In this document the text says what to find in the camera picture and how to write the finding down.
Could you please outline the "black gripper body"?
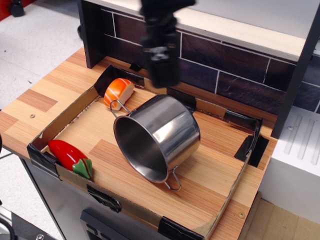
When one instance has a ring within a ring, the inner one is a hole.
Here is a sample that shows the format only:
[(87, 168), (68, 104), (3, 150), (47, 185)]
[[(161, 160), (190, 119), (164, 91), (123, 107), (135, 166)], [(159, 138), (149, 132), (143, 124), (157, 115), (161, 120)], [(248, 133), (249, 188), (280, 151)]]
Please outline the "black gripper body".
[(172, 14), (145, 19), (146, 34), (141, 39), (146, 65), (175, 62), (179, 55), (177, 19)]

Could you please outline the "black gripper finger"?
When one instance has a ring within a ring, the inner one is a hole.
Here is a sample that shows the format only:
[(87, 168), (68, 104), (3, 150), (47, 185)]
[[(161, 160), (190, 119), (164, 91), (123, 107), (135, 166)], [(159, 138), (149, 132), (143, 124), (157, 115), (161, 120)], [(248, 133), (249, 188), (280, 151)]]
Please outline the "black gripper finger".
[(180, 82), (179, 58), (176, 54), (148, 54), (148, 71), (155, 88), (169, 88)]

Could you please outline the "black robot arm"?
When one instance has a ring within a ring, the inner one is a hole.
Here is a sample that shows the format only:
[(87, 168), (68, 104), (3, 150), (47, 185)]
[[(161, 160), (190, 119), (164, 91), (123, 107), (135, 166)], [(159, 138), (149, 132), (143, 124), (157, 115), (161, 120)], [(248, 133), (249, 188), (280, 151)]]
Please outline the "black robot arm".
[(143, 60), (155, 88), (176, 86), (180, 80), (180, 40), (176, 11), (193, 6), (195, 0), (142, 0), (139, 13), (146, 33), (141, 39)]

